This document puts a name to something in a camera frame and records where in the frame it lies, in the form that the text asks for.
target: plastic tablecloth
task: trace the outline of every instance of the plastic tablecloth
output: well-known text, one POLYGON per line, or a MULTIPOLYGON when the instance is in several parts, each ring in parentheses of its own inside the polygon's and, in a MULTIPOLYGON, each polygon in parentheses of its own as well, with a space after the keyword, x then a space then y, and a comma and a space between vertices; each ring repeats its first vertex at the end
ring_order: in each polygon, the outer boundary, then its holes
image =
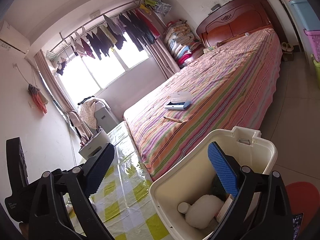
MULTIPOLYGON (((140 159, 125 122, 108 133, 115 158, 97 193, 91 195, 97 214, 116 240, 172 240, 149 196, 151 177, 140 159)), ((76 214, 70 219, 83 234, 76 214)))

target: ceiling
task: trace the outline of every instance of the ceiling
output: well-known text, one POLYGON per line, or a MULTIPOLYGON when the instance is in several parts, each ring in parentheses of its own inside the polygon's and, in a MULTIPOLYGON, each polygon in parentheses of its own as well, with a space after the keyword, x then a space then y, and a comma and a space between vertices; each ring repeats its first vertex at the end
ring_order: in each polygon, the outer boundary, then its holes
POLYGON ((89 21, 91 13, 105 12, 129 1, 132 0, 14 0, 4 19, 29 39, 29 56, 33 57, 44 46, 54 47, 61 40, 59 32, 68 35, 89 21))

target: green basket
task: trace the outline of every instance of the green basket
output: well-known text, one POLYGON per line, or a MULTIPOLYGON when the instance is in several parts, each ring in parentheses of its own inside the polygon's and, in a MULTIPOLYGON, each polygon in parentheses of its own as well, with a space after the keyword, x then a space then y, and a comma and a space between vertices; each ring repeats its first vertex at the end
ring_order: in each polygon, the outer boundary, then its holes
POLYGON ((320 89, 320 62, 317 62, 315 60, 315 57, 313 56, 313 54, 311 54, 311 59, 313 60, 313 64, 315 65, 318 87, 320 89))

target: pink striped bedspread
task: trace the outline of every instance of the pink striped bedspread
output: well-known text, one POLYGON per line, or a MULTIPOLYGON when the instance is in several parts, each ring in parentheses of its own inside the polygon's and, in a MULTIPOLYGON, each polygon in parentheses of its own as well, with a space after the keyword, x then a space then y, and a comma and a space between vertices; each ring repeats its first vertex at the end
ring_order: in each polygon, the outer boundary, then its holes
POLYGON ((276 91, 281 55, 275 31, 257 31, 202 55, 127 109, 124 118, 152 179, 212 130, 258 129, 276 91), (192 105, 185 111, 164 109, 169 94, 179 91, 191 93, 192 105))

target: floor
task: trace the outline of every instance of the floor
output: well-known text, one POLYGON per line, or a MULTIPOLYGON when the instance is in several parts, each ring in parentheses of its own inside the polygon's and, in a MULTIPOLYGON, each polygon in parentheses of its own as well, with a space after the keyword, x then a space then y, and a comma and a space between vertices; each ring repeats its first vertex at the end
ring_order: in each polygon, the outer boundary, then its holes
POLYGON ((320 191, 320 89, 304 53, 282 62, 276 92, 260 127, 278 150, 274 170, 285 185, 308 181, 320 191))

